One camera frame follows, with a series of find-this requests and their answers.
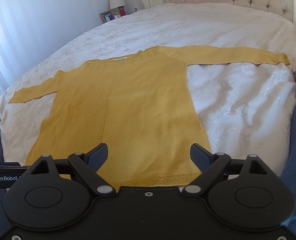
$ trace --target sweater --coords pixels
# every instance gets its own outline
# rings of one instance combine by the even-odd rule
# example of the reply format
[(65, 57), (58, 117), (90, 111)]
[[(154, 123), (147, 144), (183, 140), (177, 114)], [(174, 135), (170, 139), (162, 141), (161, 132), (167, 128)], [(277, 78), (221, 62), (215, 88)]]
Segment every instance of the sweater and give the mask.
[(26, 165), (42, 154), (64, 159), (104, 142), (109, 154), (98, 174), (113, 187), (183, 187), (200, 175), (191, 145), (211, 150), (187, 87), (187, 65), (232, 62), (290, 64), (285, 54), (247, 47), (157, 46), (89, 60), (23, 88), (9, 103), (57, 93)]

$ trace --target bedside lamp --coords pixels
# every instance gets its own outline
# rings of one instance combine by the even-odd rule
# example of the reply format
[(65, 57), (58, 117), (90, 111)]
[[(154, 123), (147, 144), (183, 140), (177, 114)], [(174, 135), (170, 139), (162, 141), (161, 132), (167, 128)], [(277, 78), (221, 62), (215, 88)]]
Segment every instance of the bedside lamp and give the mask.
[(126, 12), (123, 8), (124, 5), (126, 5), (124, 0), (110, 0), (110, 9), (118, 8), (120, 16), (126, 15)]

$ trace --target sweater sleeve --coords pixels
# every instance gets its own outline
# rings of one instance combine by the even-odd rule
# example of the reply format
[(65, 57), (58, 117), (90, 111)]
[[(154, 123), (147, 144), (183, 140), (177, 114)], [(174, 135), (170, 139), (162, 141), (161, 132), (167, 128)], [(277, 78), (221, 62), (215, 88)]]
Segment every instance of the sweater sleeve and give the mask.
[(41, 85), (16, 91), (9, 103), (25, 103), (32, 99), (41, 98), (48, 94), (58, 92), (64, 81), (65, 73), (66, 72), (62, 70), (58, 70), (53, 78), (47, 79)]
[(218, 48), (213, 46), (186, 46), (181, 48), (160, 47), (164, 54), (192, 64), (226, 64), (232, 62), (251, 62), (276, 65), (280, 62), (290, 65), (287, 55), (277, 54), (265, 49), (248, 47)]

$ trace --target bedspread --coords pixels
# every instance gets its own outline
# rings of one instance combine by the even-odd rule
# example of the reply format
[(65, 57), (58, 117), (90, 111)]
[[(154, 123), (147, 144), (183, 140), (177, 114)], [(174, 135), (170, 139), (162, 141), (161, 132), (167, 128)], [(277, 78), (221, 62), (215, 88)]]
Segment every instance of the bedspread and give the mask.
[(296, 103), (296, 25), (281, 16), (228, 4), (165, 4), (94, 28), (55, 52), (0, 96), (5, 161), (25, 163), (54, 94), (8, 104), (16, 90), (39, 85), (58, 70), (89, 59), (131, 54), (151, 46), (247, 46), (286, 53), (291, 65), (250, 63), (190, 65), (187, 82), (213, 152), (233, 158), (260, 156), (277, 174), (289, 153)]

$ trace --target beige lampshade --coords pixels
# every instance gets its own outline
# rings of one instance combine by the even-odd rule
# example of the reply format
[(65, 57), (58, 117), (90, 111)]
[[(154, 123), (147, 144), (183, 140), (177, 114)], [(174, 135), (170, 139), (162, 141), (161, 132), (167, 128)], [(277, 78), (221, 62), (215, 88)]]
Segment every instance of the beige lampshade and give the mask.
[(126, 5), (124, 0), (110, 0), (110, 9), (114, 9), (124, 5)]

